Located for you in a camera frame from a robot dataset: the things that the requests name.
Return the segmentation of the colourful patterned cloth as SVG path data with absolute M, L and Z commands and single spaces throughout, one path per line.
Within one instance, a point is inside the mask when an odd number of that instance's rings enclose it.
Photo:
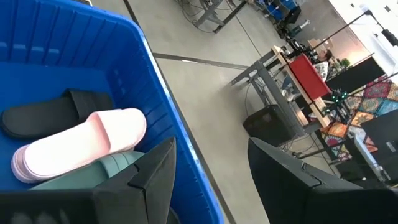
M 375 159 L 383 161 L 393 156 L 392 152 L 377 147 L 361 125 L 398 109 L 398 85 L 390 79 L 382 82 L 375 80 L 358 89 L 354 95 L 347 97 L 346 104 L 351 112 L 351 120 L 346 124 L 336 121 L 321 130 L 321 137 L 326 145 L 333 147 L 329 155 L 341 161 L 352 159 L 353 154 L 348 151 L 348 146 L 344 144 L 337 146 L 337 144 L 344 141 L 349 133 L 353 133 L 359 137 Z

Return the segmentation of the grey metal table frame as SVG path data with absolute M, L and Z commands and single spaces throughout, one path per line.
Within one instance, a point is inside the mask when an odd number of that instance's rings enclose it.
M 214 33 L 217 34 L 221 29 L 223 29 L 238 13 L 248 4 L 252 4 L 254 0 L 240 0 L 241 3 L 238 5 L 234 4 L 234 0 L 197 0 L 200 5 L 194 5 L 191 3 L 192 0 L 175 0 L 182 10 L 184 18 L 191 23 L 195 28 L 204 33 Z M 230 13 L 225 19 L 221 20 L 218 18 L 218 11 L 221 11 L 219 6 L 226 1 L 228 8 L 226 11 Z M 186 6 L 194 7 L 199 9 L 199 11 L 189 14 L 186 11 Z M 210 21 L 217 25 L 215 30 L 207 31 L 200 28 L 200 26 L 206 22 Z

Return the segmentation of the pink slide sandal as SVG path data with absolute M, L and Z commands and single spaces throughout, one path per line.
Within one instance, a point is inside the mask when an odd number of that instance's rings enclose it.
M 23 183 L 43 182 L 110 154 L 133 149 L 147 129 L 137 108 L 95 111 L 83 123 L 20 147 L 11 169 Z

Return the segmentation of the wooden table with grey legs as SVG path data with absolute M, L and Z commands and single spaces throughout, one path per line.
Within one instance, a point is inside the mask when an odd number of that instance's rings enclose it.
M 300 94 L 310 107 L 316 120 L 309 122 L 300 110 L 294 110 L 292 108 L 292 105 L 282 95 L 275 78 L 269 73 L 266 65 L 267 62 L 270 62 L 269 66 L 271 68 L 278 64 L 281 65 L 281 68 L 288 73 L 297 89 L 300 90 Z M 322 110 L 326 108 L 325 102 L 320 97 L 314 99 L 309 97 L 303 86 L 294 77 L 294 73 L 291 71 L 289 63 L 282 55 L 282 49 L 280 47 L 271 47 L 268 53 L 232 79 L 231 84 L 235 85 L 243 79 L 246 79 L 248 83 L 253 85 L 266 106 L 271 104 L 271 98 L 275 100 L 282 112 L 282 120 L 285 121 L 288 129 L 298 136 L 313 133 L 331 124 L 331 118 L 322 113 Z

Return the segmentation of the person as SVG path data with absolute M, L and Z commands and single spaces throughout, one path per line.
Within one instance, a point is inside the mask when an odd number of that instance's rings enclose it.
M 329 61 L 333 53 L 331 50 L 324 50 L 318 54 L 318 63 L 314 65 L 315 70 L 318 72 L 320 78 L 326 81 L 328 76 Z

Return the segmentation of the black panel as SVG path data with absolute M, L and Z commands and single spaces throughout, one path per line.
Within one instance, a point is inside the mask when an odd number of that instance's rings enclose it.
M 331 90 L 340 89 L 351 93 L 383 75 L 385 75 L 384 70 L 372 57 L 369 57 L 326 81 L 326 84 Z

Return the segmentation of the blue storage crates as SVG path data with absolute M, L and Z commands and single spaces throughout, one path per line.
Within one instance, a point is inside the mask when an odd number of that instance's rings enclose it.
M 295 9 L 299 9 L 301 0 L 256 0 L 266 18 L 271 17 L 279 22 L 285 19 Z

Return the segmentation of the blue plastic bin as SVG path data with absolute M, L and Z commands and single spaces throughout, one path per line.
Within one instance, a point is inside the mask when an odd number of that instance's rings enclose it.
M 148 128 L 137 150 L 175 137 L 171 206 L 181 224 L 223 224 L 216 195 L 141 28 L 129 18 L 73 0 L 0 0 L 0 114 L 102 91 L 117 108 L 140 109 Z

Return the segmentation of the black flat monitor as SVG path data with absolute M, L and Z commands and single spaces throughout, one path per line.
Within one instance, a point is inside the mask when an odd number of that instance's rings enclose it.
M 361 124 L 377 147 L 372 155 L 391 179 L 398 179 L 398 109 Z

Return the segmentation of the dark grey slide sandal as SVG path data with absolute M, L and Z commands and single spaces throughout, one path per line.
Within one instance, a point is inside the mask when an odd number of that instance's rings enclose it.
M 105 92 L 67 89 L 58 98 L 4 110 L 0 128 L 13 138 L 44 138 L 81 124 L 95 111 L 113 108 Z

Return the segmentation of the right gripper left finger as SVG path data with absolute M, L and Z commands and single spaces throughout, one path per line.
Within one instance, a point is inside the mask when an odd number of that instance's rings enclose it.
M 162 141 L 94 188 L 98 224 L 166 224 L 175 182 L 177 143 Z

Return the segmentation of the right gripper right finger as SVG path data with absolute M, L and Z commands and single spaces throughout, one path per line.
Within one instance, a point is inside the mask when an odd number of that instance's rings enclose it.
M 397 189 L 364 189 L 258 138 L 248 161 L 270 224 L 398 224 Z

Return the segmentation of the red board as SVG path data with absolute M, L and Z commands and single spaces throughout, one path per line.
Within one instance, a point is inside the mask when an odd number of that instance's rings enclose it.
M 311 100 L 331 93 L 330 88 L 320 78 L 314 65 L 305 54 L 300 54 L 291 61 L 289 68 Z

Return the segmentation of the thin black stand pole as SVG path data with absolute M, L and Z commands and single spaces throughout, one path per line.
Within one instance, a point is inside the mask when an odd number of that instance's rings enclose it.
M 349 27 L 350 25 L 354 24 L 356 21 L 358 21 L 360 18 L 364 17 L 364 16 L 373 16 L 373 13 L 371 12 L 371 10 L 367 10 L 365 12 L 363 12 L 360 16 L 356 17 L 355 19 L 353 19 L 351 22 L 346 23 L 343 27 L 341 27 L 340 29 L 338 29 L 337 31 L 335 31 L 334 33 L 332 33 L 331 35 L 329 35 L 327 38 L 325 38 L 324 40 L 322 40 L 320 43 L 318 43 L 317 45 L 313 46 L 312 49 L 315 50 L 317 49 L 319 46 L 323 45 L 326 41 L 330 40 L 333 36 L 335 36 L 336 34 L 338 34 L 339 32 L 341 32 L 342 30 L 346 29 L 347 27 Z

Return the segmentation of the black box on floor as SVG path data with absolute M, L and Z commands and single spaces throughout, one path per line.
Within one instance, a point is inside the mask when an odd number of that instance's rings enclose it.
M 275 147 L 293 139 L 296 131 L 278 105 L 267 105 L 248 116 L 243 127 L 250 137 Z

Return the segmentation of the green slide sandal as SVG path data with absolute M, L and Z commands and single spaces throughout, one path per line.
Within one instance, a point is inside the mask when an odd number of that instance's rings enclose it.
M 88 189 L 116 175 L 144 155 L 139 151 L 124 151 L 95 160 L 87 166 L 43 182 L 31 190 Z

